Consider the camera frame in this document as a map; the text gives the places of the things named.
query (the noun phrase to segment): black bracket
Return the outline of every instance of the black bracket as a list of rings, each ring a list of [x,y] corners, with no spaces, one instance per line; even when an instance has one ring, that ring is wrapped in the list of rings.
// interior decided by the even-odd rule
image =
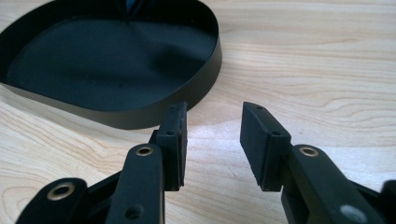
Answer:
[[[122,170],[87,188],[63,178],[40,190],[17,223],[164,223],[164,192],[184,185],[187,103],[171,105],[147,144],[129,150]]]
[[[380,193],[349,181],[317,147],[293,146],[260,105],[244,103],[240,142],[263,191],[281,191],[289,223],[396,223],[396,180]]]

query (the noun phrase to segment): black tray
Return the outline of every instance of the black tray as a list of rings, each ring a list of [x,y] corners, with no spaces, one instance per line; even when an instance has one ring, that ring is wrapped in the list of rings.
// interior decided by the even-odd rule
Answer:
[[[219,26],[198,1],[57,0],[0,34],[0,82],[121,129],[196,105],[221,65]]]

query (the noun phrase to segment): wooden table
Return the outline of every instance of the wooden table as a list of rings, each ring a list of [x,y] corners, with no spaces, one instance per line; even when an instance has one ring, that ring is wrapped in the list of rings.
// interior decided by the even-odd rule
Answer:
[[[0,30],[44,0],[1,0]],[[188,113],[185,187],[166,193],[167,223],[286,223],[280,194],[261,192],[239,144],[244,101],[263,105],[293,144],[328,153],[350,179],[396,178],[394,1],[204,1],[219,20],[223,64]],[[0,87],[0,222],[67,176],[116,173],[154,128],[124,131]]]

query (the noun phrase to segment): small hole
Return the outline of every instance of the small hole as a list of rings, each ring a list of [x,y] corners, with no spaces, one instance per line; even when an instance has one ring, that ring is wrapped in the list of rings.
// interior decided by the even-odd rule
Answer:
[[[136,151],[138,156],[148,156],[151,154],[153,149],[151,147],[141,147]]]
[[[55,191],[53,191],[53,194],[55,194],[55,195],[60,195],[60,194],[66,193],[66,192],[69,191],[69,190],[70,190],[69,187],[63,186],[63,187],[60,187],[60,188],[56,189]]]
[[[319,153],[312,147],[300,147],[300,152],[309,157],[316,157],[319,155]]]
[[[129,220],[135,220],[143,215],[144,209],[140,204],[132,205],[125,212],[125,217]]]
[[[340,207],[341,213],[354,223],[367,223],[367,216],[357,207],[344,204]]]

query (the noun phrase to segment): black plastic component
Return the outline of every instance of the black plastic component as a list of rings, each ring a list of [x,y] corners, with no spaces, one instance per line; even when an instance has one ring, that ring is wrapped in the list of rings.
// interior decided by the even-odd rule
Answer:
[[[133,147],[122,168],[106,223],[164,223],[163,209],[162,150],[152,144]]]
[[[60,179],[40,190],[18,223],[164,223],[164,192],[184,182],[187,103],[171,105],[148,144],[129,150],[122,170],[89,187]],[[63,195],[56,202],[49,200]]]
[[[309,210],[307,223],[384,223],[319,148],[294,146],[287,165]]]
[[[273,190],[283,187],[289,223],[396,222],[396,181],[387,182],[381,193],[353,183],[319,148],[293,147],[290,136],[276,138],[286,133],[262,106],[244,103],[241,145],[262,189],[268,183]]]
[[[169,107],[168,117],[156,132],[156,144],[162,148],[165,190],[178,191],[184,186],[184,172],[187,156],[187,103]]]
[[[396,223],[396,180],[387,181],[378,197],[378,206],[388,223]]]
[[[240,142],[263,191],[280,191],[279,164],[290,151],[290,140],[290,134],[268,110],[244,102]]]
[[[89,208],[85,181],[63,178],[41,189],[24,208],[17,223],[84,223]]]
[[[195,0],[57,0],[0,34],[0,83],[121,129],[196,105],[219,74],[215,15]]]

